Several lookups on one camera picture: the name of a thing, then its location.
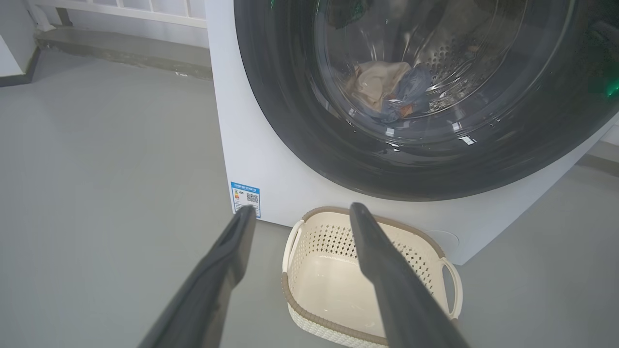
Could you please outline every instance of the concrete floor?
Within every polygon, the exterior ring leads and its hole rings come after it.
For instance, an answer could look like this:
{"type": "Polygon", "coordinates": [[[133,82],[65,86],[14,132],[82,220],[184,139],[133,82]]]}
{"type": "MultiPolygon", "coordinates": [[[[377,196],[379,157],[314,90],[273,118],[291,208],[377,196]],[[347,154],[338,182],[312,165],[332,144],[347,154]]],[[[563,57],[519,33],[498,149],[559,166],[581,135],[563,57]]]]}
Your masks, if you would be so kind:
{"type": "MultiPolygon", "coordinates": [[[[0,347],[135,347],[229,218],[212,82],[44,52],[0,89],[0,347]]],[[[471,261],[471,347],[615,345],[619,178],[574,167],[471,261]]],[[[221,347],[335,347],[258,222],[221,347]]]]}

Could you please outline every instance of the energy label sticker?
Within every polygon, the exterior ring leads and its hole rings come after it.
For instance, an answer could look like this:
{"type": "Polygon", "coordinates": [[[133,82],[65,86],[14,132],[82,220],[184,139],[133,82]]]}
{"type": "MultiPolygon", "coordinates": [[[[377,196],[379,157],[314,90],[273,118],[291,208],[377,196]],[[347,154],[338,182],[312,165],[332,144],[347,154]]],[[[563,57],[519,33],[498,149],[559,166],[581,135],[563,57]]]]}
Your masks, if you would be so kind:
{"type": "Polygon", "coordinates": [[[234,202],[234,212],[242,206],[251,204],[256,210],[256,217],[260,219],[260,189],[230,182],[232,186],[232,201],[234,202]]]}

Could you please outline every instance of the laundry basket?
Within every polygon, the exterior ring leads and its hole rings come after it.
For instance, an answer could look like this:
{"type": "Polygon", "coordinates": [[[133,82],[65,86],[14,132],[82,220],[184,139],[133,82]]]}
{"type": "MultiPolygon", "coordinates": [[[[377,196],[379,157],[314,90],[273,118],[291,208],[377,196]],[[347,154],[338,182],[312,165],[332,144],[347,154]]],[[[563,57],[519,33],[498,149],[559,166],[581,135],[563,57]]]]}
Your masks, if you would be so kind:
{"type": "MultiPolygon", "coordinates": [[[[462,310],[462,282],[441,248],[423,232],[375,217],[450,319],[462,310]],[[449,311],[443,266],[454,284],[449,311]]],[[[282,288],[292,320],[305,331],[349,347],[386,347],[374,285],[361,273],[347,209],[305,214],[288,236],[282,288]]]]}

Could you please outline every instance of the washing machine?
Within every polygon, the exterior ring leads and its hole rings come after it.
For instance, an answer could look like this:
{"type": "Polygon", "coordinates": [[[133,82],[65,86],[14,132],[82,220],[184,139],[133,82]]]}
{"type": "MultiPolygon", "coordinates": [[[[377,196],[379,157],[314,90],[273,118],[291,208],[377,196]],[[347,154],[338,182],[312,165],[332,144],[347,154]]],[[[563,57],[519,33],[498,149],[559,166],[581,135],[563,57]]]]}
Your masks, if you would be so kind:
{"type": "Polygon", "coordinates": [[[231,208],[362,202],[463,264],[617,121],[616,1],[207,0],[231,208]]]}

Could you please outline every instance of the basket handle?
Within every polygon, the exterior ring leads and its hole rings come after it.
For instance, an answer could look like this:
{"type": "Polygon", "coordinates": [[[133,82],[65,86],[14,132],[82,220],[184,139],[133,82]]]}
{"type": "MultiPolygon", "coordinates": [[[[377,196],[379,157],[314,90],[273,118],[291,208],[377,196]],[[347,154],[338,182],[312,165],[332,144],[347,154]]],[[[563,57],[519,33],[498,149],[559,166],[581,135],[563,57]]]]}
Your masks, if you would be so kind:
{"type": "Polygon", "coordinates": [[[288,241],[286,242],[286,249],[284,251],[284,259],[282,260],[282,273],[288,272],[288,259],[290,258],[290,253],[292,252],[292,246],[295,244],[295,239],[297,239],[299,228],[301,228],[301,225],[304,223],[304,220],[299,220],[295,226],[292,227],[292,231],[290,231],[288,241]]]}
{"type": "Polygon", "coordinates": [[[451,319],[458,319],[462,311],[462,279],[460,279],[460,274],[453,263],[446,258],[441,258],[440,260],[447,267],[447,270],[451,273],[451,278],[454,280],[454,308],[449,313],[449,316],[451,319]]]}

